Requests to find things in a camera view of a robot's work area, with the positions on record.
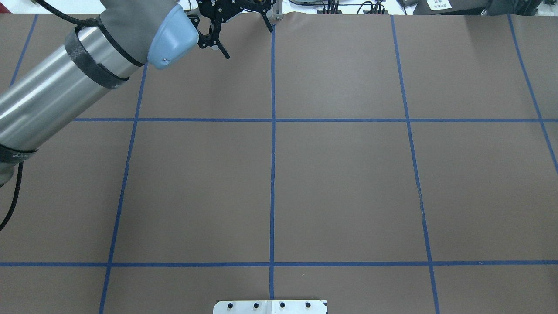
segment white bracket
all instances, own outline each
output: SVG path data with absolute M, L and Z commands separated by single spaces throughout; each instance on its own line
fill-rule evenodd
M 328 314 L 328 302 L 320 300 L 220 301 L 213 314 Z

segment black band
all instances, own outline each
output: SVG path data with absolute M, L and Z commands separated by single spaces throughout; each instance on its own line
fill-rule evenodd
M 131 64 L 135 65 L 135 66 L 143 66 L 144 63 L 139 62 L 138 60 L 134 59 L 134 57 L 130 56 L 129 53 L 127 53 L 124 48 L 122 48 L 115 40 L 114 37 L 112 37 L 112 35 L 108 32 L 107 28 L 104 27 L 103 23 L 101 22 L 101 16 L 99 15 L 97 17 L 97 26 L 99 27 L 99 29 L 101 30 L 101 32 L 103 33 L 103 35 L 105 36 L 105 38 L 108 40 L 108 42 L 116 49 L 116 51 L 118 51 L 126 60 L 128 60 Z
M 37 151 L 18 151 L 15 149 L 7 148 L 4 145 L 0 145 L 0 163 L 5 164 L 19 164 L 25 161 Z
M 117 89 L 129 78 L 120 78 L 107 70 L 102 64 L 95 62 L 93 57 L 81 44 L 78 38 L 79 28 L 68 34 L 64 46 L 66 52 L 78 68 L 95 83 L 109 89 Z

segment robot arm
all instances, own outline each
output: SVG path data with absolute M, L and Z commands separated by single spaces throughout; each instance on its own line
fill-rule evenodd
M 245 9 L 266 13 L 275 0 L 198 0 L 188 16 L 175 0 L 101 0 L 106 10 L 0 95 L 0 187 L 14 167 L 112 89 L 149 62 L 164 69 L 193 46 L 219 49 L 222 23 Z M 197 28 L 198 13 L 211 20 Z

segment silver metal tube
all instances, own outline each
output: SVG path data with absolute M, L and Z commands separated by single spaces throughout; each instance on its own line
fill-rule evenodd
M 139 69 L 98 28 L 85 28 L 78 38 L 93 59 L 113 74 L 125 78 Z M 109 91 L 87 77 L 62 45 L 0 95 L 0 144 L 34 151 Z M 13 166 L 0 163 L 0 186 L 11 177 Z

